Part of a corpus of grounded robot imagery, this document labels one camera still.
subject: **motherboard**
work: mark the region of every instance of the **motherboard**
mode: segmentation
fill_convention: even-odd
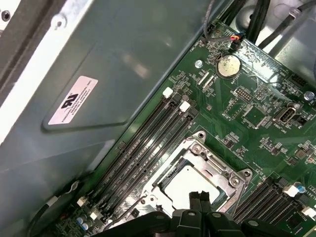
[[[236,34],[214,22],[212,37]],[[316,98],[246,39],[201,36],[51,227],[88,237],[209,192],[237,223],[262,219],[298,237],[315,228]]]

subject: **grey metal panel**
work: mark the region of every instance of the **grey metal panel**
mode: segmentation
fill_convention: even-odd
[[[207,4],[95,1],[0,147],[0,229],[94,168],[193,42]],[[80,75],[99,82],[69,125],[48,126]]]

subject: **grey cable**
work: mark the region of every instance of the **grey cable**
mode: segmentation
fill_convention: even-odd
[[[231,40],[230,36],[228,36],[228,37],[211,38],[211,36],[207,32],[208,20],[209,20],[209,16],[211,15],[214,3],[215,3],[215,0],[211,0],[209,6],[207,8],[206,14],[205,14],[205,18],[204,18],[204,22],[203,22],[204,36],[205,36],[205,38],[206,38],[206,40],[208,42],[222,42],[222,41],[226,41],[226,40]]]

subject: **capacitor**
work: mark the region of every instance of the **capacitor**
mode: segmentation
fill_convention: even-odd
[[[82,225],[83,222],[87,219],[87,216],[86,215],[81,215],[77,218],[77,223]]]
[[[298,192],[300,194],[303,194],[306,192],[306,188],[300,182],[295,182],[293,185],[294,185],[294,187],[296,187],[298,189]]]
[[[81,227],[83,230],[87,231],[92,225],[93,225],[92,221],[87,220],[81,225]]]

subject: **ul logo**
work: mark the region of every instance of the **ul logo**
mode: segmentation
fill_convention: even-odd
[[[61,108],[64,109],[71,106],[77,97],[78,97],[78,94],[73,94],[73,95],[68,96],[67,100],[65,101],[65,103],[63,104]]]

